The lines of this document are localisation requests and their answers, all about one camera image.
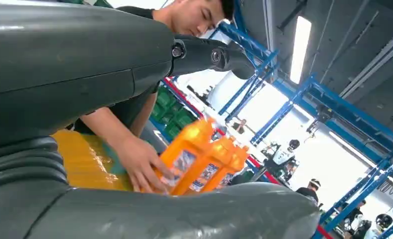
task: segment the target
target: robotic arm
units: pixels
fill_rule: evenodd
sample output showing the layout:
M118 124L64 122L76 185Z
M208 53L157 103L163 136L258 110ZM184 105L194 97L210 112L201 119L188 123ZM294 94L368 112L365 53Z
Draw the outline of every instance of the robotic arm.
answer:
M318 210L277 185L183 198L72 188L48 137L165 76L242 63L221 42L113 9L0 3L0 239L309 238Z
M113 9L0 4L0 145L50 135L166 76L245 64L222 42Z

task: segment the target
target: short black hair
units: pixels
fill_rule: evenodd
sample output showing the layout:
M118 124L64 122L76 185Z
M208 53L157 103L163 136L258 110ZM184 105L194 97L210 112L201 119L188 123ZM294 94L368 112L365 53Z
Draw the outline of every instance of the short black hair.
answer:
M223 9L224 16L226 19L229 21L233 20L233 13L235 11L235 4L234 0L220 0L221 2L221 7Z

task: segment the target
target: orange bottle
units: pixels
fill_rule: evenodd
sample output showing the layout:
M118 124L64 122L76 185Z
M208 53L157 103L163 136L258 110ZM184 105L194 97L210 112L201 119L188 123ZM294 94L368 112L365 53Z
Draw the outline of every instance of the orange bottle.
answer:
M161 172L156 171L161 181L168 186L168 191L177 185L189 167L200 157L208 147L211 136L213 119L201 119L186 126L160 156L161 160L174 174L174 179L167 179Z
M205 154L196 159L186 175L173 189L172 195L199 193L217 171L227 165L235 151L234 137L222 137L211 143Z
M238 147L232 155L230 163L221 168L211 181L205 185L201 192L211 192L227 186L233 176L245 167L246 159L249 156L248 150L249 147L247 146L244 146L243 148Z

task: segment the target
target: blue steel frame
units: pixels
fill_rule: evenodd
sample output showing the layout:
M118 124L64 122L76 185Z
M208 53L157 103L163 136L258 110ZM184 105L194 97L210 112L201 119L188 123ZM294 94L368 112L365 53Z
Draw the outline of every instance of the blue steel frame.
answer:
M250 52L262 62L264 61L264 59L266 59L266 57L271 54L270 51L265 49L262 45L257 43L251 37L247 36L245 32L242 32L239 29L235 29L229 24L223 22L219 25L218 28L228 37L230 37L233 41L237 42L247 52ZM251 83L251 81L246 82L246 87ZM325 215L323 215L323 217L321 218L322 223L331 216L330 213L334 212L334 208L338 208L344 202L350 199L353 195L355 195L358 191L360 191L359 195L344 210L342 210L341 213L336 216L336 218L334 218L329 224L326 225L325 230L329 232L342 219L344 219L344 217L347 216L348 213L352 211L360 201L365 199L368 194L370 194L374 189L381 185L386 180L386 178L391 173L393 173L393 165L385 169L390 161L389 159L391 159L393 156L393 132L387 127L381 125L379 122L377 122L366 113L362 112L361 110L357 109L350 103L340 98L331 90L316 82L314 79L311 79L308 84L309 86L306 90L302 90L303 88L297 90L282 79L277 79L272 83L273 86L275 86L279 91L285 94L289 99L294 100L293 102L290 102L289 100L288 102L286 102L286 104L283 105L280 111L277 112L273 116L273 118L267 122L267 124L262 128L262 130L255 134L254 138L251 140L252 143L257 143L264 137L266 137L268 133L274 128L274 126L276 126L278 122L281 121L281 119L291 110L293 103L298 104L310 115L316 117L317 103L314 103L311 99L309 99L308 97L303 97L302 95L300 95L300 97L297 99L297 102L294 102L296 101L295 95L299 95L298 93L305 93L308 96L310 95L314 100L320 102L320 104L324 104L325 106L330 108L337 118L348 122L357 130L364 133L378 144L382 145L389 152L388 155L384 156L383 158L382 155L379 155L370 148L366 147L359 138L355 137L352 132L342 126L337 120L331 119L325 123L337 135L342 137L346 142L348 142L359 152L361 152L363 155L365 155L377 164L377 166L373 168L364 179L362 179L341 200L335 203L333 208L331 208ZM231 105L235 98L230 100L227 104ZM393 227L388 230L387 234L389 233L393 233ZM320 236L319 234L316 234L313 238L315 239L321 237L322 236Z
M257 145L259 144L278 123L293 109L293 104L298 104L303 97L303 94L311 87L311 83L314 81L314 77L310 76L294 93L294 95L289 98L289 100L283 104L283 106L278 110L275 115L253 136L251 143Z
M252 75L250 78L251 80L251 86L249 87L248 91L246 94L243 96L243 99L238 103L238 105L232 110L232 112L226 117L226 122L230 122L233 117L237 116L240 111L243 109L244 106L255 96L257 92L259 92L264 86L264 81L267 80L269 77L272 76L273 72L277 69L278 64L276 64L272 69L268 69L267 73L262 77L262 80L259 80L258 77L260 75L260 70L263 69L265 63L262 64L260 68L258 68L257 72ZM233 95L233 97L227 102L223 108L220 110L219 114L222 115L228 107L232 104L234 100L242 93L242 91L246 88L245 84L236 92L236 94Z

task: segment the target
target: blue metal rack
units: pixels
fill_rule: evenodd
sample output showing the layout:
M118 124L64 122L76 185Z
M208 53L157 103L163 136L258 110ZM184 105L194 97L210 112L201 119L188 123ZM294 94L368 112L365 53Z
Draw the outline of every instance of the blue metal rack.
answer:
M226 122L230 122L233 119L233 117L237 116L240 113L240 111L243 109L243 107L246 106L248 104L248 102L256 95L256 93L259 92L265 86L264 81L267 80L272 75L272 73L277 68L277 66L278 66L278 64L276 64L272 69L269 69L267 71L266 75L262 77L262 80L258 79L259 73L258 74L255 73L251 77L251 78L253 78L252 82L251 82L251 87L249 87L248 91L243 96L243 99L232 110L232 112L226 117ZM240 94L238 91L233 97L237 98L239 95ZM232 99L226 103L226 105L223 107L224 109L227 109L232 104Z
M238 43L243 47L246 52L255 56L260 62L263 62L267 67L266 71L272 71L274 67L272 64L274 61L271 59L271 51L267 50L264 46L260 45L258 42L253 40L246 34L246 31L240 26L242 21L241 15L237 14L235 16L236 26L222 22L218 29L226 34L233 41ZM250 85L254 85L254 81L259 81L254 79L255 75L250 78L245 84L236 92L236 94L226 103L226 105L220 111L223 114L228 107L236 100L236 98ZM281 109L262 127L262 129L255 134L251 142L254 144L262 141L272 129L285 117L286 114L290 112L293 104L298 104L302 109L307 111L313 117L316 117L318 112L316 110L317 106L325 105L333 113L334 118L325 122L325 124L337 135L343 138L347 143L356 148L363 155L371 159L377 164L369 174L362 179L352 190L350 190L346 195L343 196L341 200L333 205L333 207L321 217L321 223L323 223L327 218L331 216L335 208L340 207L344 202L348 201L356 193L359 192L358 196L345 208L339 215L337 215L331 222L329 222L325 230L330 231L336 225L344 219L350 211L352 211L357 204L362 201L368 194L370 194L374 189L381 185L387 177L393 173L393 164L388 167L390 159L393 157L393 132L387 127L383 126L375 119L362 112L358 108L354 107L350 103L346 102L344 99L340 98L337 94L326 88L325 86L319 84L314 80L314 77L310 77L299 89L296 89L292 83L289 83L283 79L277 79L273 81L273 86L275 86L279 91L289 98ZM248 102L251 98L249 92L245 94L244 99L238 104L238 107L233 110L233 112L226 118L230 120L233 116L238 114L239 110ZM348 123L351 127L355 128L357 131L363 133L371 140L375 141L388 152L382 153L377 152L367 146L360 139L356 133L341 124L341 122ZM389 228L386 233L384 233L380 238L387 238L393 233L393 227ZM314 239L321 238L322 236L317 233L314 235Z

